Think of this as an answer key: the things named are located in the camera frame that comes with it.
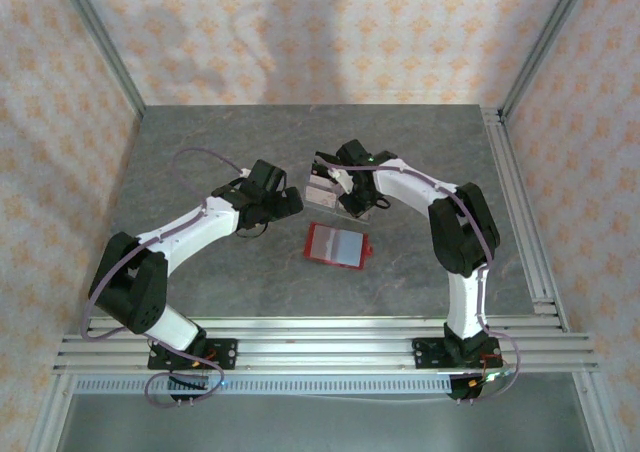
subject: purple cable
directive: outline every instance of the purple cable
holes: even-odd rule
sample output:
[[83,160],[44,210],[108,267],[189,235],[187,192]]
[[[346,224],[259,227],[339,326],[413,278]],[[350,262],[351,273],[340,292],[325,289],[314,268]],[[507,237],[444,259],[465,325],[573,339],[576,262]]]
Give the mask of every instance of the purple cable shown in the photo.
[[[195,152],[205,152],[209,155],[212,155],[218,159],[220,159],[221,161],[229,164],[231,167],[233,167],[236,171],[238,171],[238,173],[242,174],[242,169],[240,167],[238,167],[237,165],[235,165],[233,162],[231,162],[229,159],[227,159],[226,157],[223,157],[222,155],[218,154],[217,152],[210,150],[210,149],[206,149],[204,147],[188,147],[186,149],[182,149],[180,151],[178,151],[174,156],[173,159],[171,160],[171,168],[173,169],[173,172],[175,174],[175,176],[178,178],[178,180],[182,183],[183,186],[185,186],[188,190],[192,191],[195,195],[200,196],[198,194],[198,192],[191,186],[191,184],[185,180],[177,171],[176,168],[176,158],[179,157],[180,155],[182,155],[184,152],[187,151],[195,151]],[[80,335],[82,336],[82,338],[84,340],[86,340],[87,342],[98,342],[101,340],[105,340],[108,339],[109,337],[119,333],[119,332],[123,332],[125,330],[127,330],[126,327],[116,327],[115,329],[110,330],[109,332],[106,332],[102,335],[98,335],[95,337],[92,337],[89,335],[89,320],[91,318],[91,311],[93,310],[93,307],[95,306],[96,302],[98,301],[98,298],[100,297],[100,294],[102,294],[102,292],[104,291],[105,287],[109,284],[109,282],[111,281],[111,279],[113,279],[113,277],[120,271],[120,269],[122,269],[131,259],[133,259],[136,255],[138,255],[140,252],[142,252],[144,249],[146,249],[147,247],[160,242],[168,237],[171,237],[172,235],[175,235],[181,231],[183,231],[184,229],[191,227],[193,224],[195,224],[196,222],[198,222],[205,214],[205,211],[207,209],[207,199],[203,198],[202,199],[202,209],[200,211],[198,211],[198,213],[193,216],[191,219],[189,219],[188,221],[186,221],[183,224],[180,224],[176,227],[174,227],[173,229],[167,230],[165,232],[163,232],[162,234],[160,234],[158,237],[153,237],[149,240],[147,240],[146,242],[143,242],[142,244],[138,245],[135,249],[133,249],[131,252],[129,252],[128,254],[126,254],[122,259],[120,259],[118,262],[116,262],[116,264],[105,274],[105,276],[100,280],[100,282],[98,282],[98,285],[96,286],[95,290],[93,291],[93,293],[91,294],[91,296],[89,297],[89,300],[87,301],[85,307],[84,307],[84,311],[82,314],[82,325],[80,328]],[[161,342],[151,336],[148,336],[146,334],[143,334],[145,337],[153,340],[154,342],[157,342],[158,344],[160,344],[162,347],[164,347],[165,349],[173,352],[176,355],[179,355],[180,357],[183,357],[187,360],[193,360],[193,361],[198,361],[202,364],[208,365],[212,368],[214,368],[215,370],[217,370],[220,373],[220,380],[218,380],[218,383],[212,387],[209,391],[207,391],[206,393],[202,394],[201,396],[191,400],[190,402],[198,402],[201,400],[204,400],[206,398],[209,398],[218,388],[220,388],[220,386],[222,385],[222,382],[224,381],[224,371],[220,368],[220,366],[218,366],[217,364],[215,364],[214,362],[207,360],[207,359],[203,359],[202,357],[196,357],[194,355],[188,354],[186,352],[183,352],[181,350],[177,350],[174,349],[173,347],[171,347],[168,344],[165,344],[164,342]],[[182,377],[182,378],[191,378],[194,377],[193,375],[188,375],[188,374],[177,374],[174,372],[161,372],[158,374],[155,374],[154,376],[152,376],[146,383],[145,388],[144,388],[144,394],[145,397],[147,399],[147,401],[158,408],[162,408],[162,409],[168,409],[168,408],[172,408],[172,407],[177,407],[180,405],[179,402],[171,402],[171,403],[161,403],[161,402],[157,402],[153,399],[151,399],[151,396],[149,395],[149,386],[151,385],[151,382],[153,380],[155,380],[158,377]]]
[[480,246],[482,247],[482,250],[483,250],[483,252],[485,254],[485,257],[487,258],[487,264],[484,267],[480,268],[479,269],[479,273],[478,273],[478,301],[476,303],[476,316],[478,317],[478,323],[480,324],[480,327],[482,327],[482,330],[487,333],[487,335],[489,335],[491,337],[498,338],[498,339],[499,338],[503,338],[503,339],[506,339],[509,342],[511,342],[511,345],[513,345],[513,350],[514,350],[514,352],[516,354],[516,367],[515,367],[515,371],[514,371],[514,374],[513,374],[513,379],[511,379],[507,385],[505,385],[501,389],[497,390],[496,392],[492,393],[491,395],[487,395],[485,397],[478,397],[476,399],[466,399],[466,400],[464,400],[464,402],[469,402],[469,403],[473,404],[473,402],[478,402],[480,400],[486,400],[486,399],[489,399],[489,398],[497,397],[497,396],[505,393],[507,390],[509,390],[513,386],[513,384],[515,383],[516,379],[518,378],[518,375],[520,374],[520,366],[522,364],[522,356],[520,354],[520,348],[518,347],[518,344],[513,339],[513,337],[511,337],[510,335],[505,334],[503,332],[494,332],[492,330],[489,330],[489,328],[487,327],[487,324],[482,319],[482,304],[484,303],[484,287],[483,287],[484,273],[489,271],[489,268],[491,267],[491,264],[493,263],[493,256],[491,255],[491,250],[489,249],[489,245],[487,244],[487,241],[484,239],[484,236],[482,235],[482,231],[480,230],[480,227],[478,226],[477,222],[475,221],[475,219],[471,215],[471,212],[469,212],[469,209],[467,209],[467,207],[464,205],[464,202],[462,201],[462,199],[460,199],[457,195],[455,195],[453,192],[451,192],[447,188],[439,186],[438,183],[436,181],[432,180],[430,177],[428,177],[428,176],[426,176],[424,174],[421,174],[420,172],[418,172],[416,170],[413,170],[413,169],[403,169],[403,168],[400,168],[400,167],[392,167],[392,166],[388,166],[388,165],[379,165],[379,166],[373,166],[373,165],[344,166],[344,165],[331,164],[331,163],[325,161],[322,158],[317,158],[317,161],[319,163],[327,166],[329,169],[342,169],[342,170],[354,170],[354,171],[356,171],[356,170],[366,170],[366,171],[376,171],[376,170],[378,170],[378,171],[399,172],[401,174],[411,175],[412,177],[416,177],[417,179],[422,180],[423,182],[427,183],[430,187],[433,187],[436,190],[442,191],[451,200],[453,200],[455,202],[455,204],[460,208],[460,210],[462,211],[464,216],[469,221],[469,225],[471,225],[471,228],[473,229],[473,232],[476,234],[476,237],[478,238],[478,241],[480,242]]

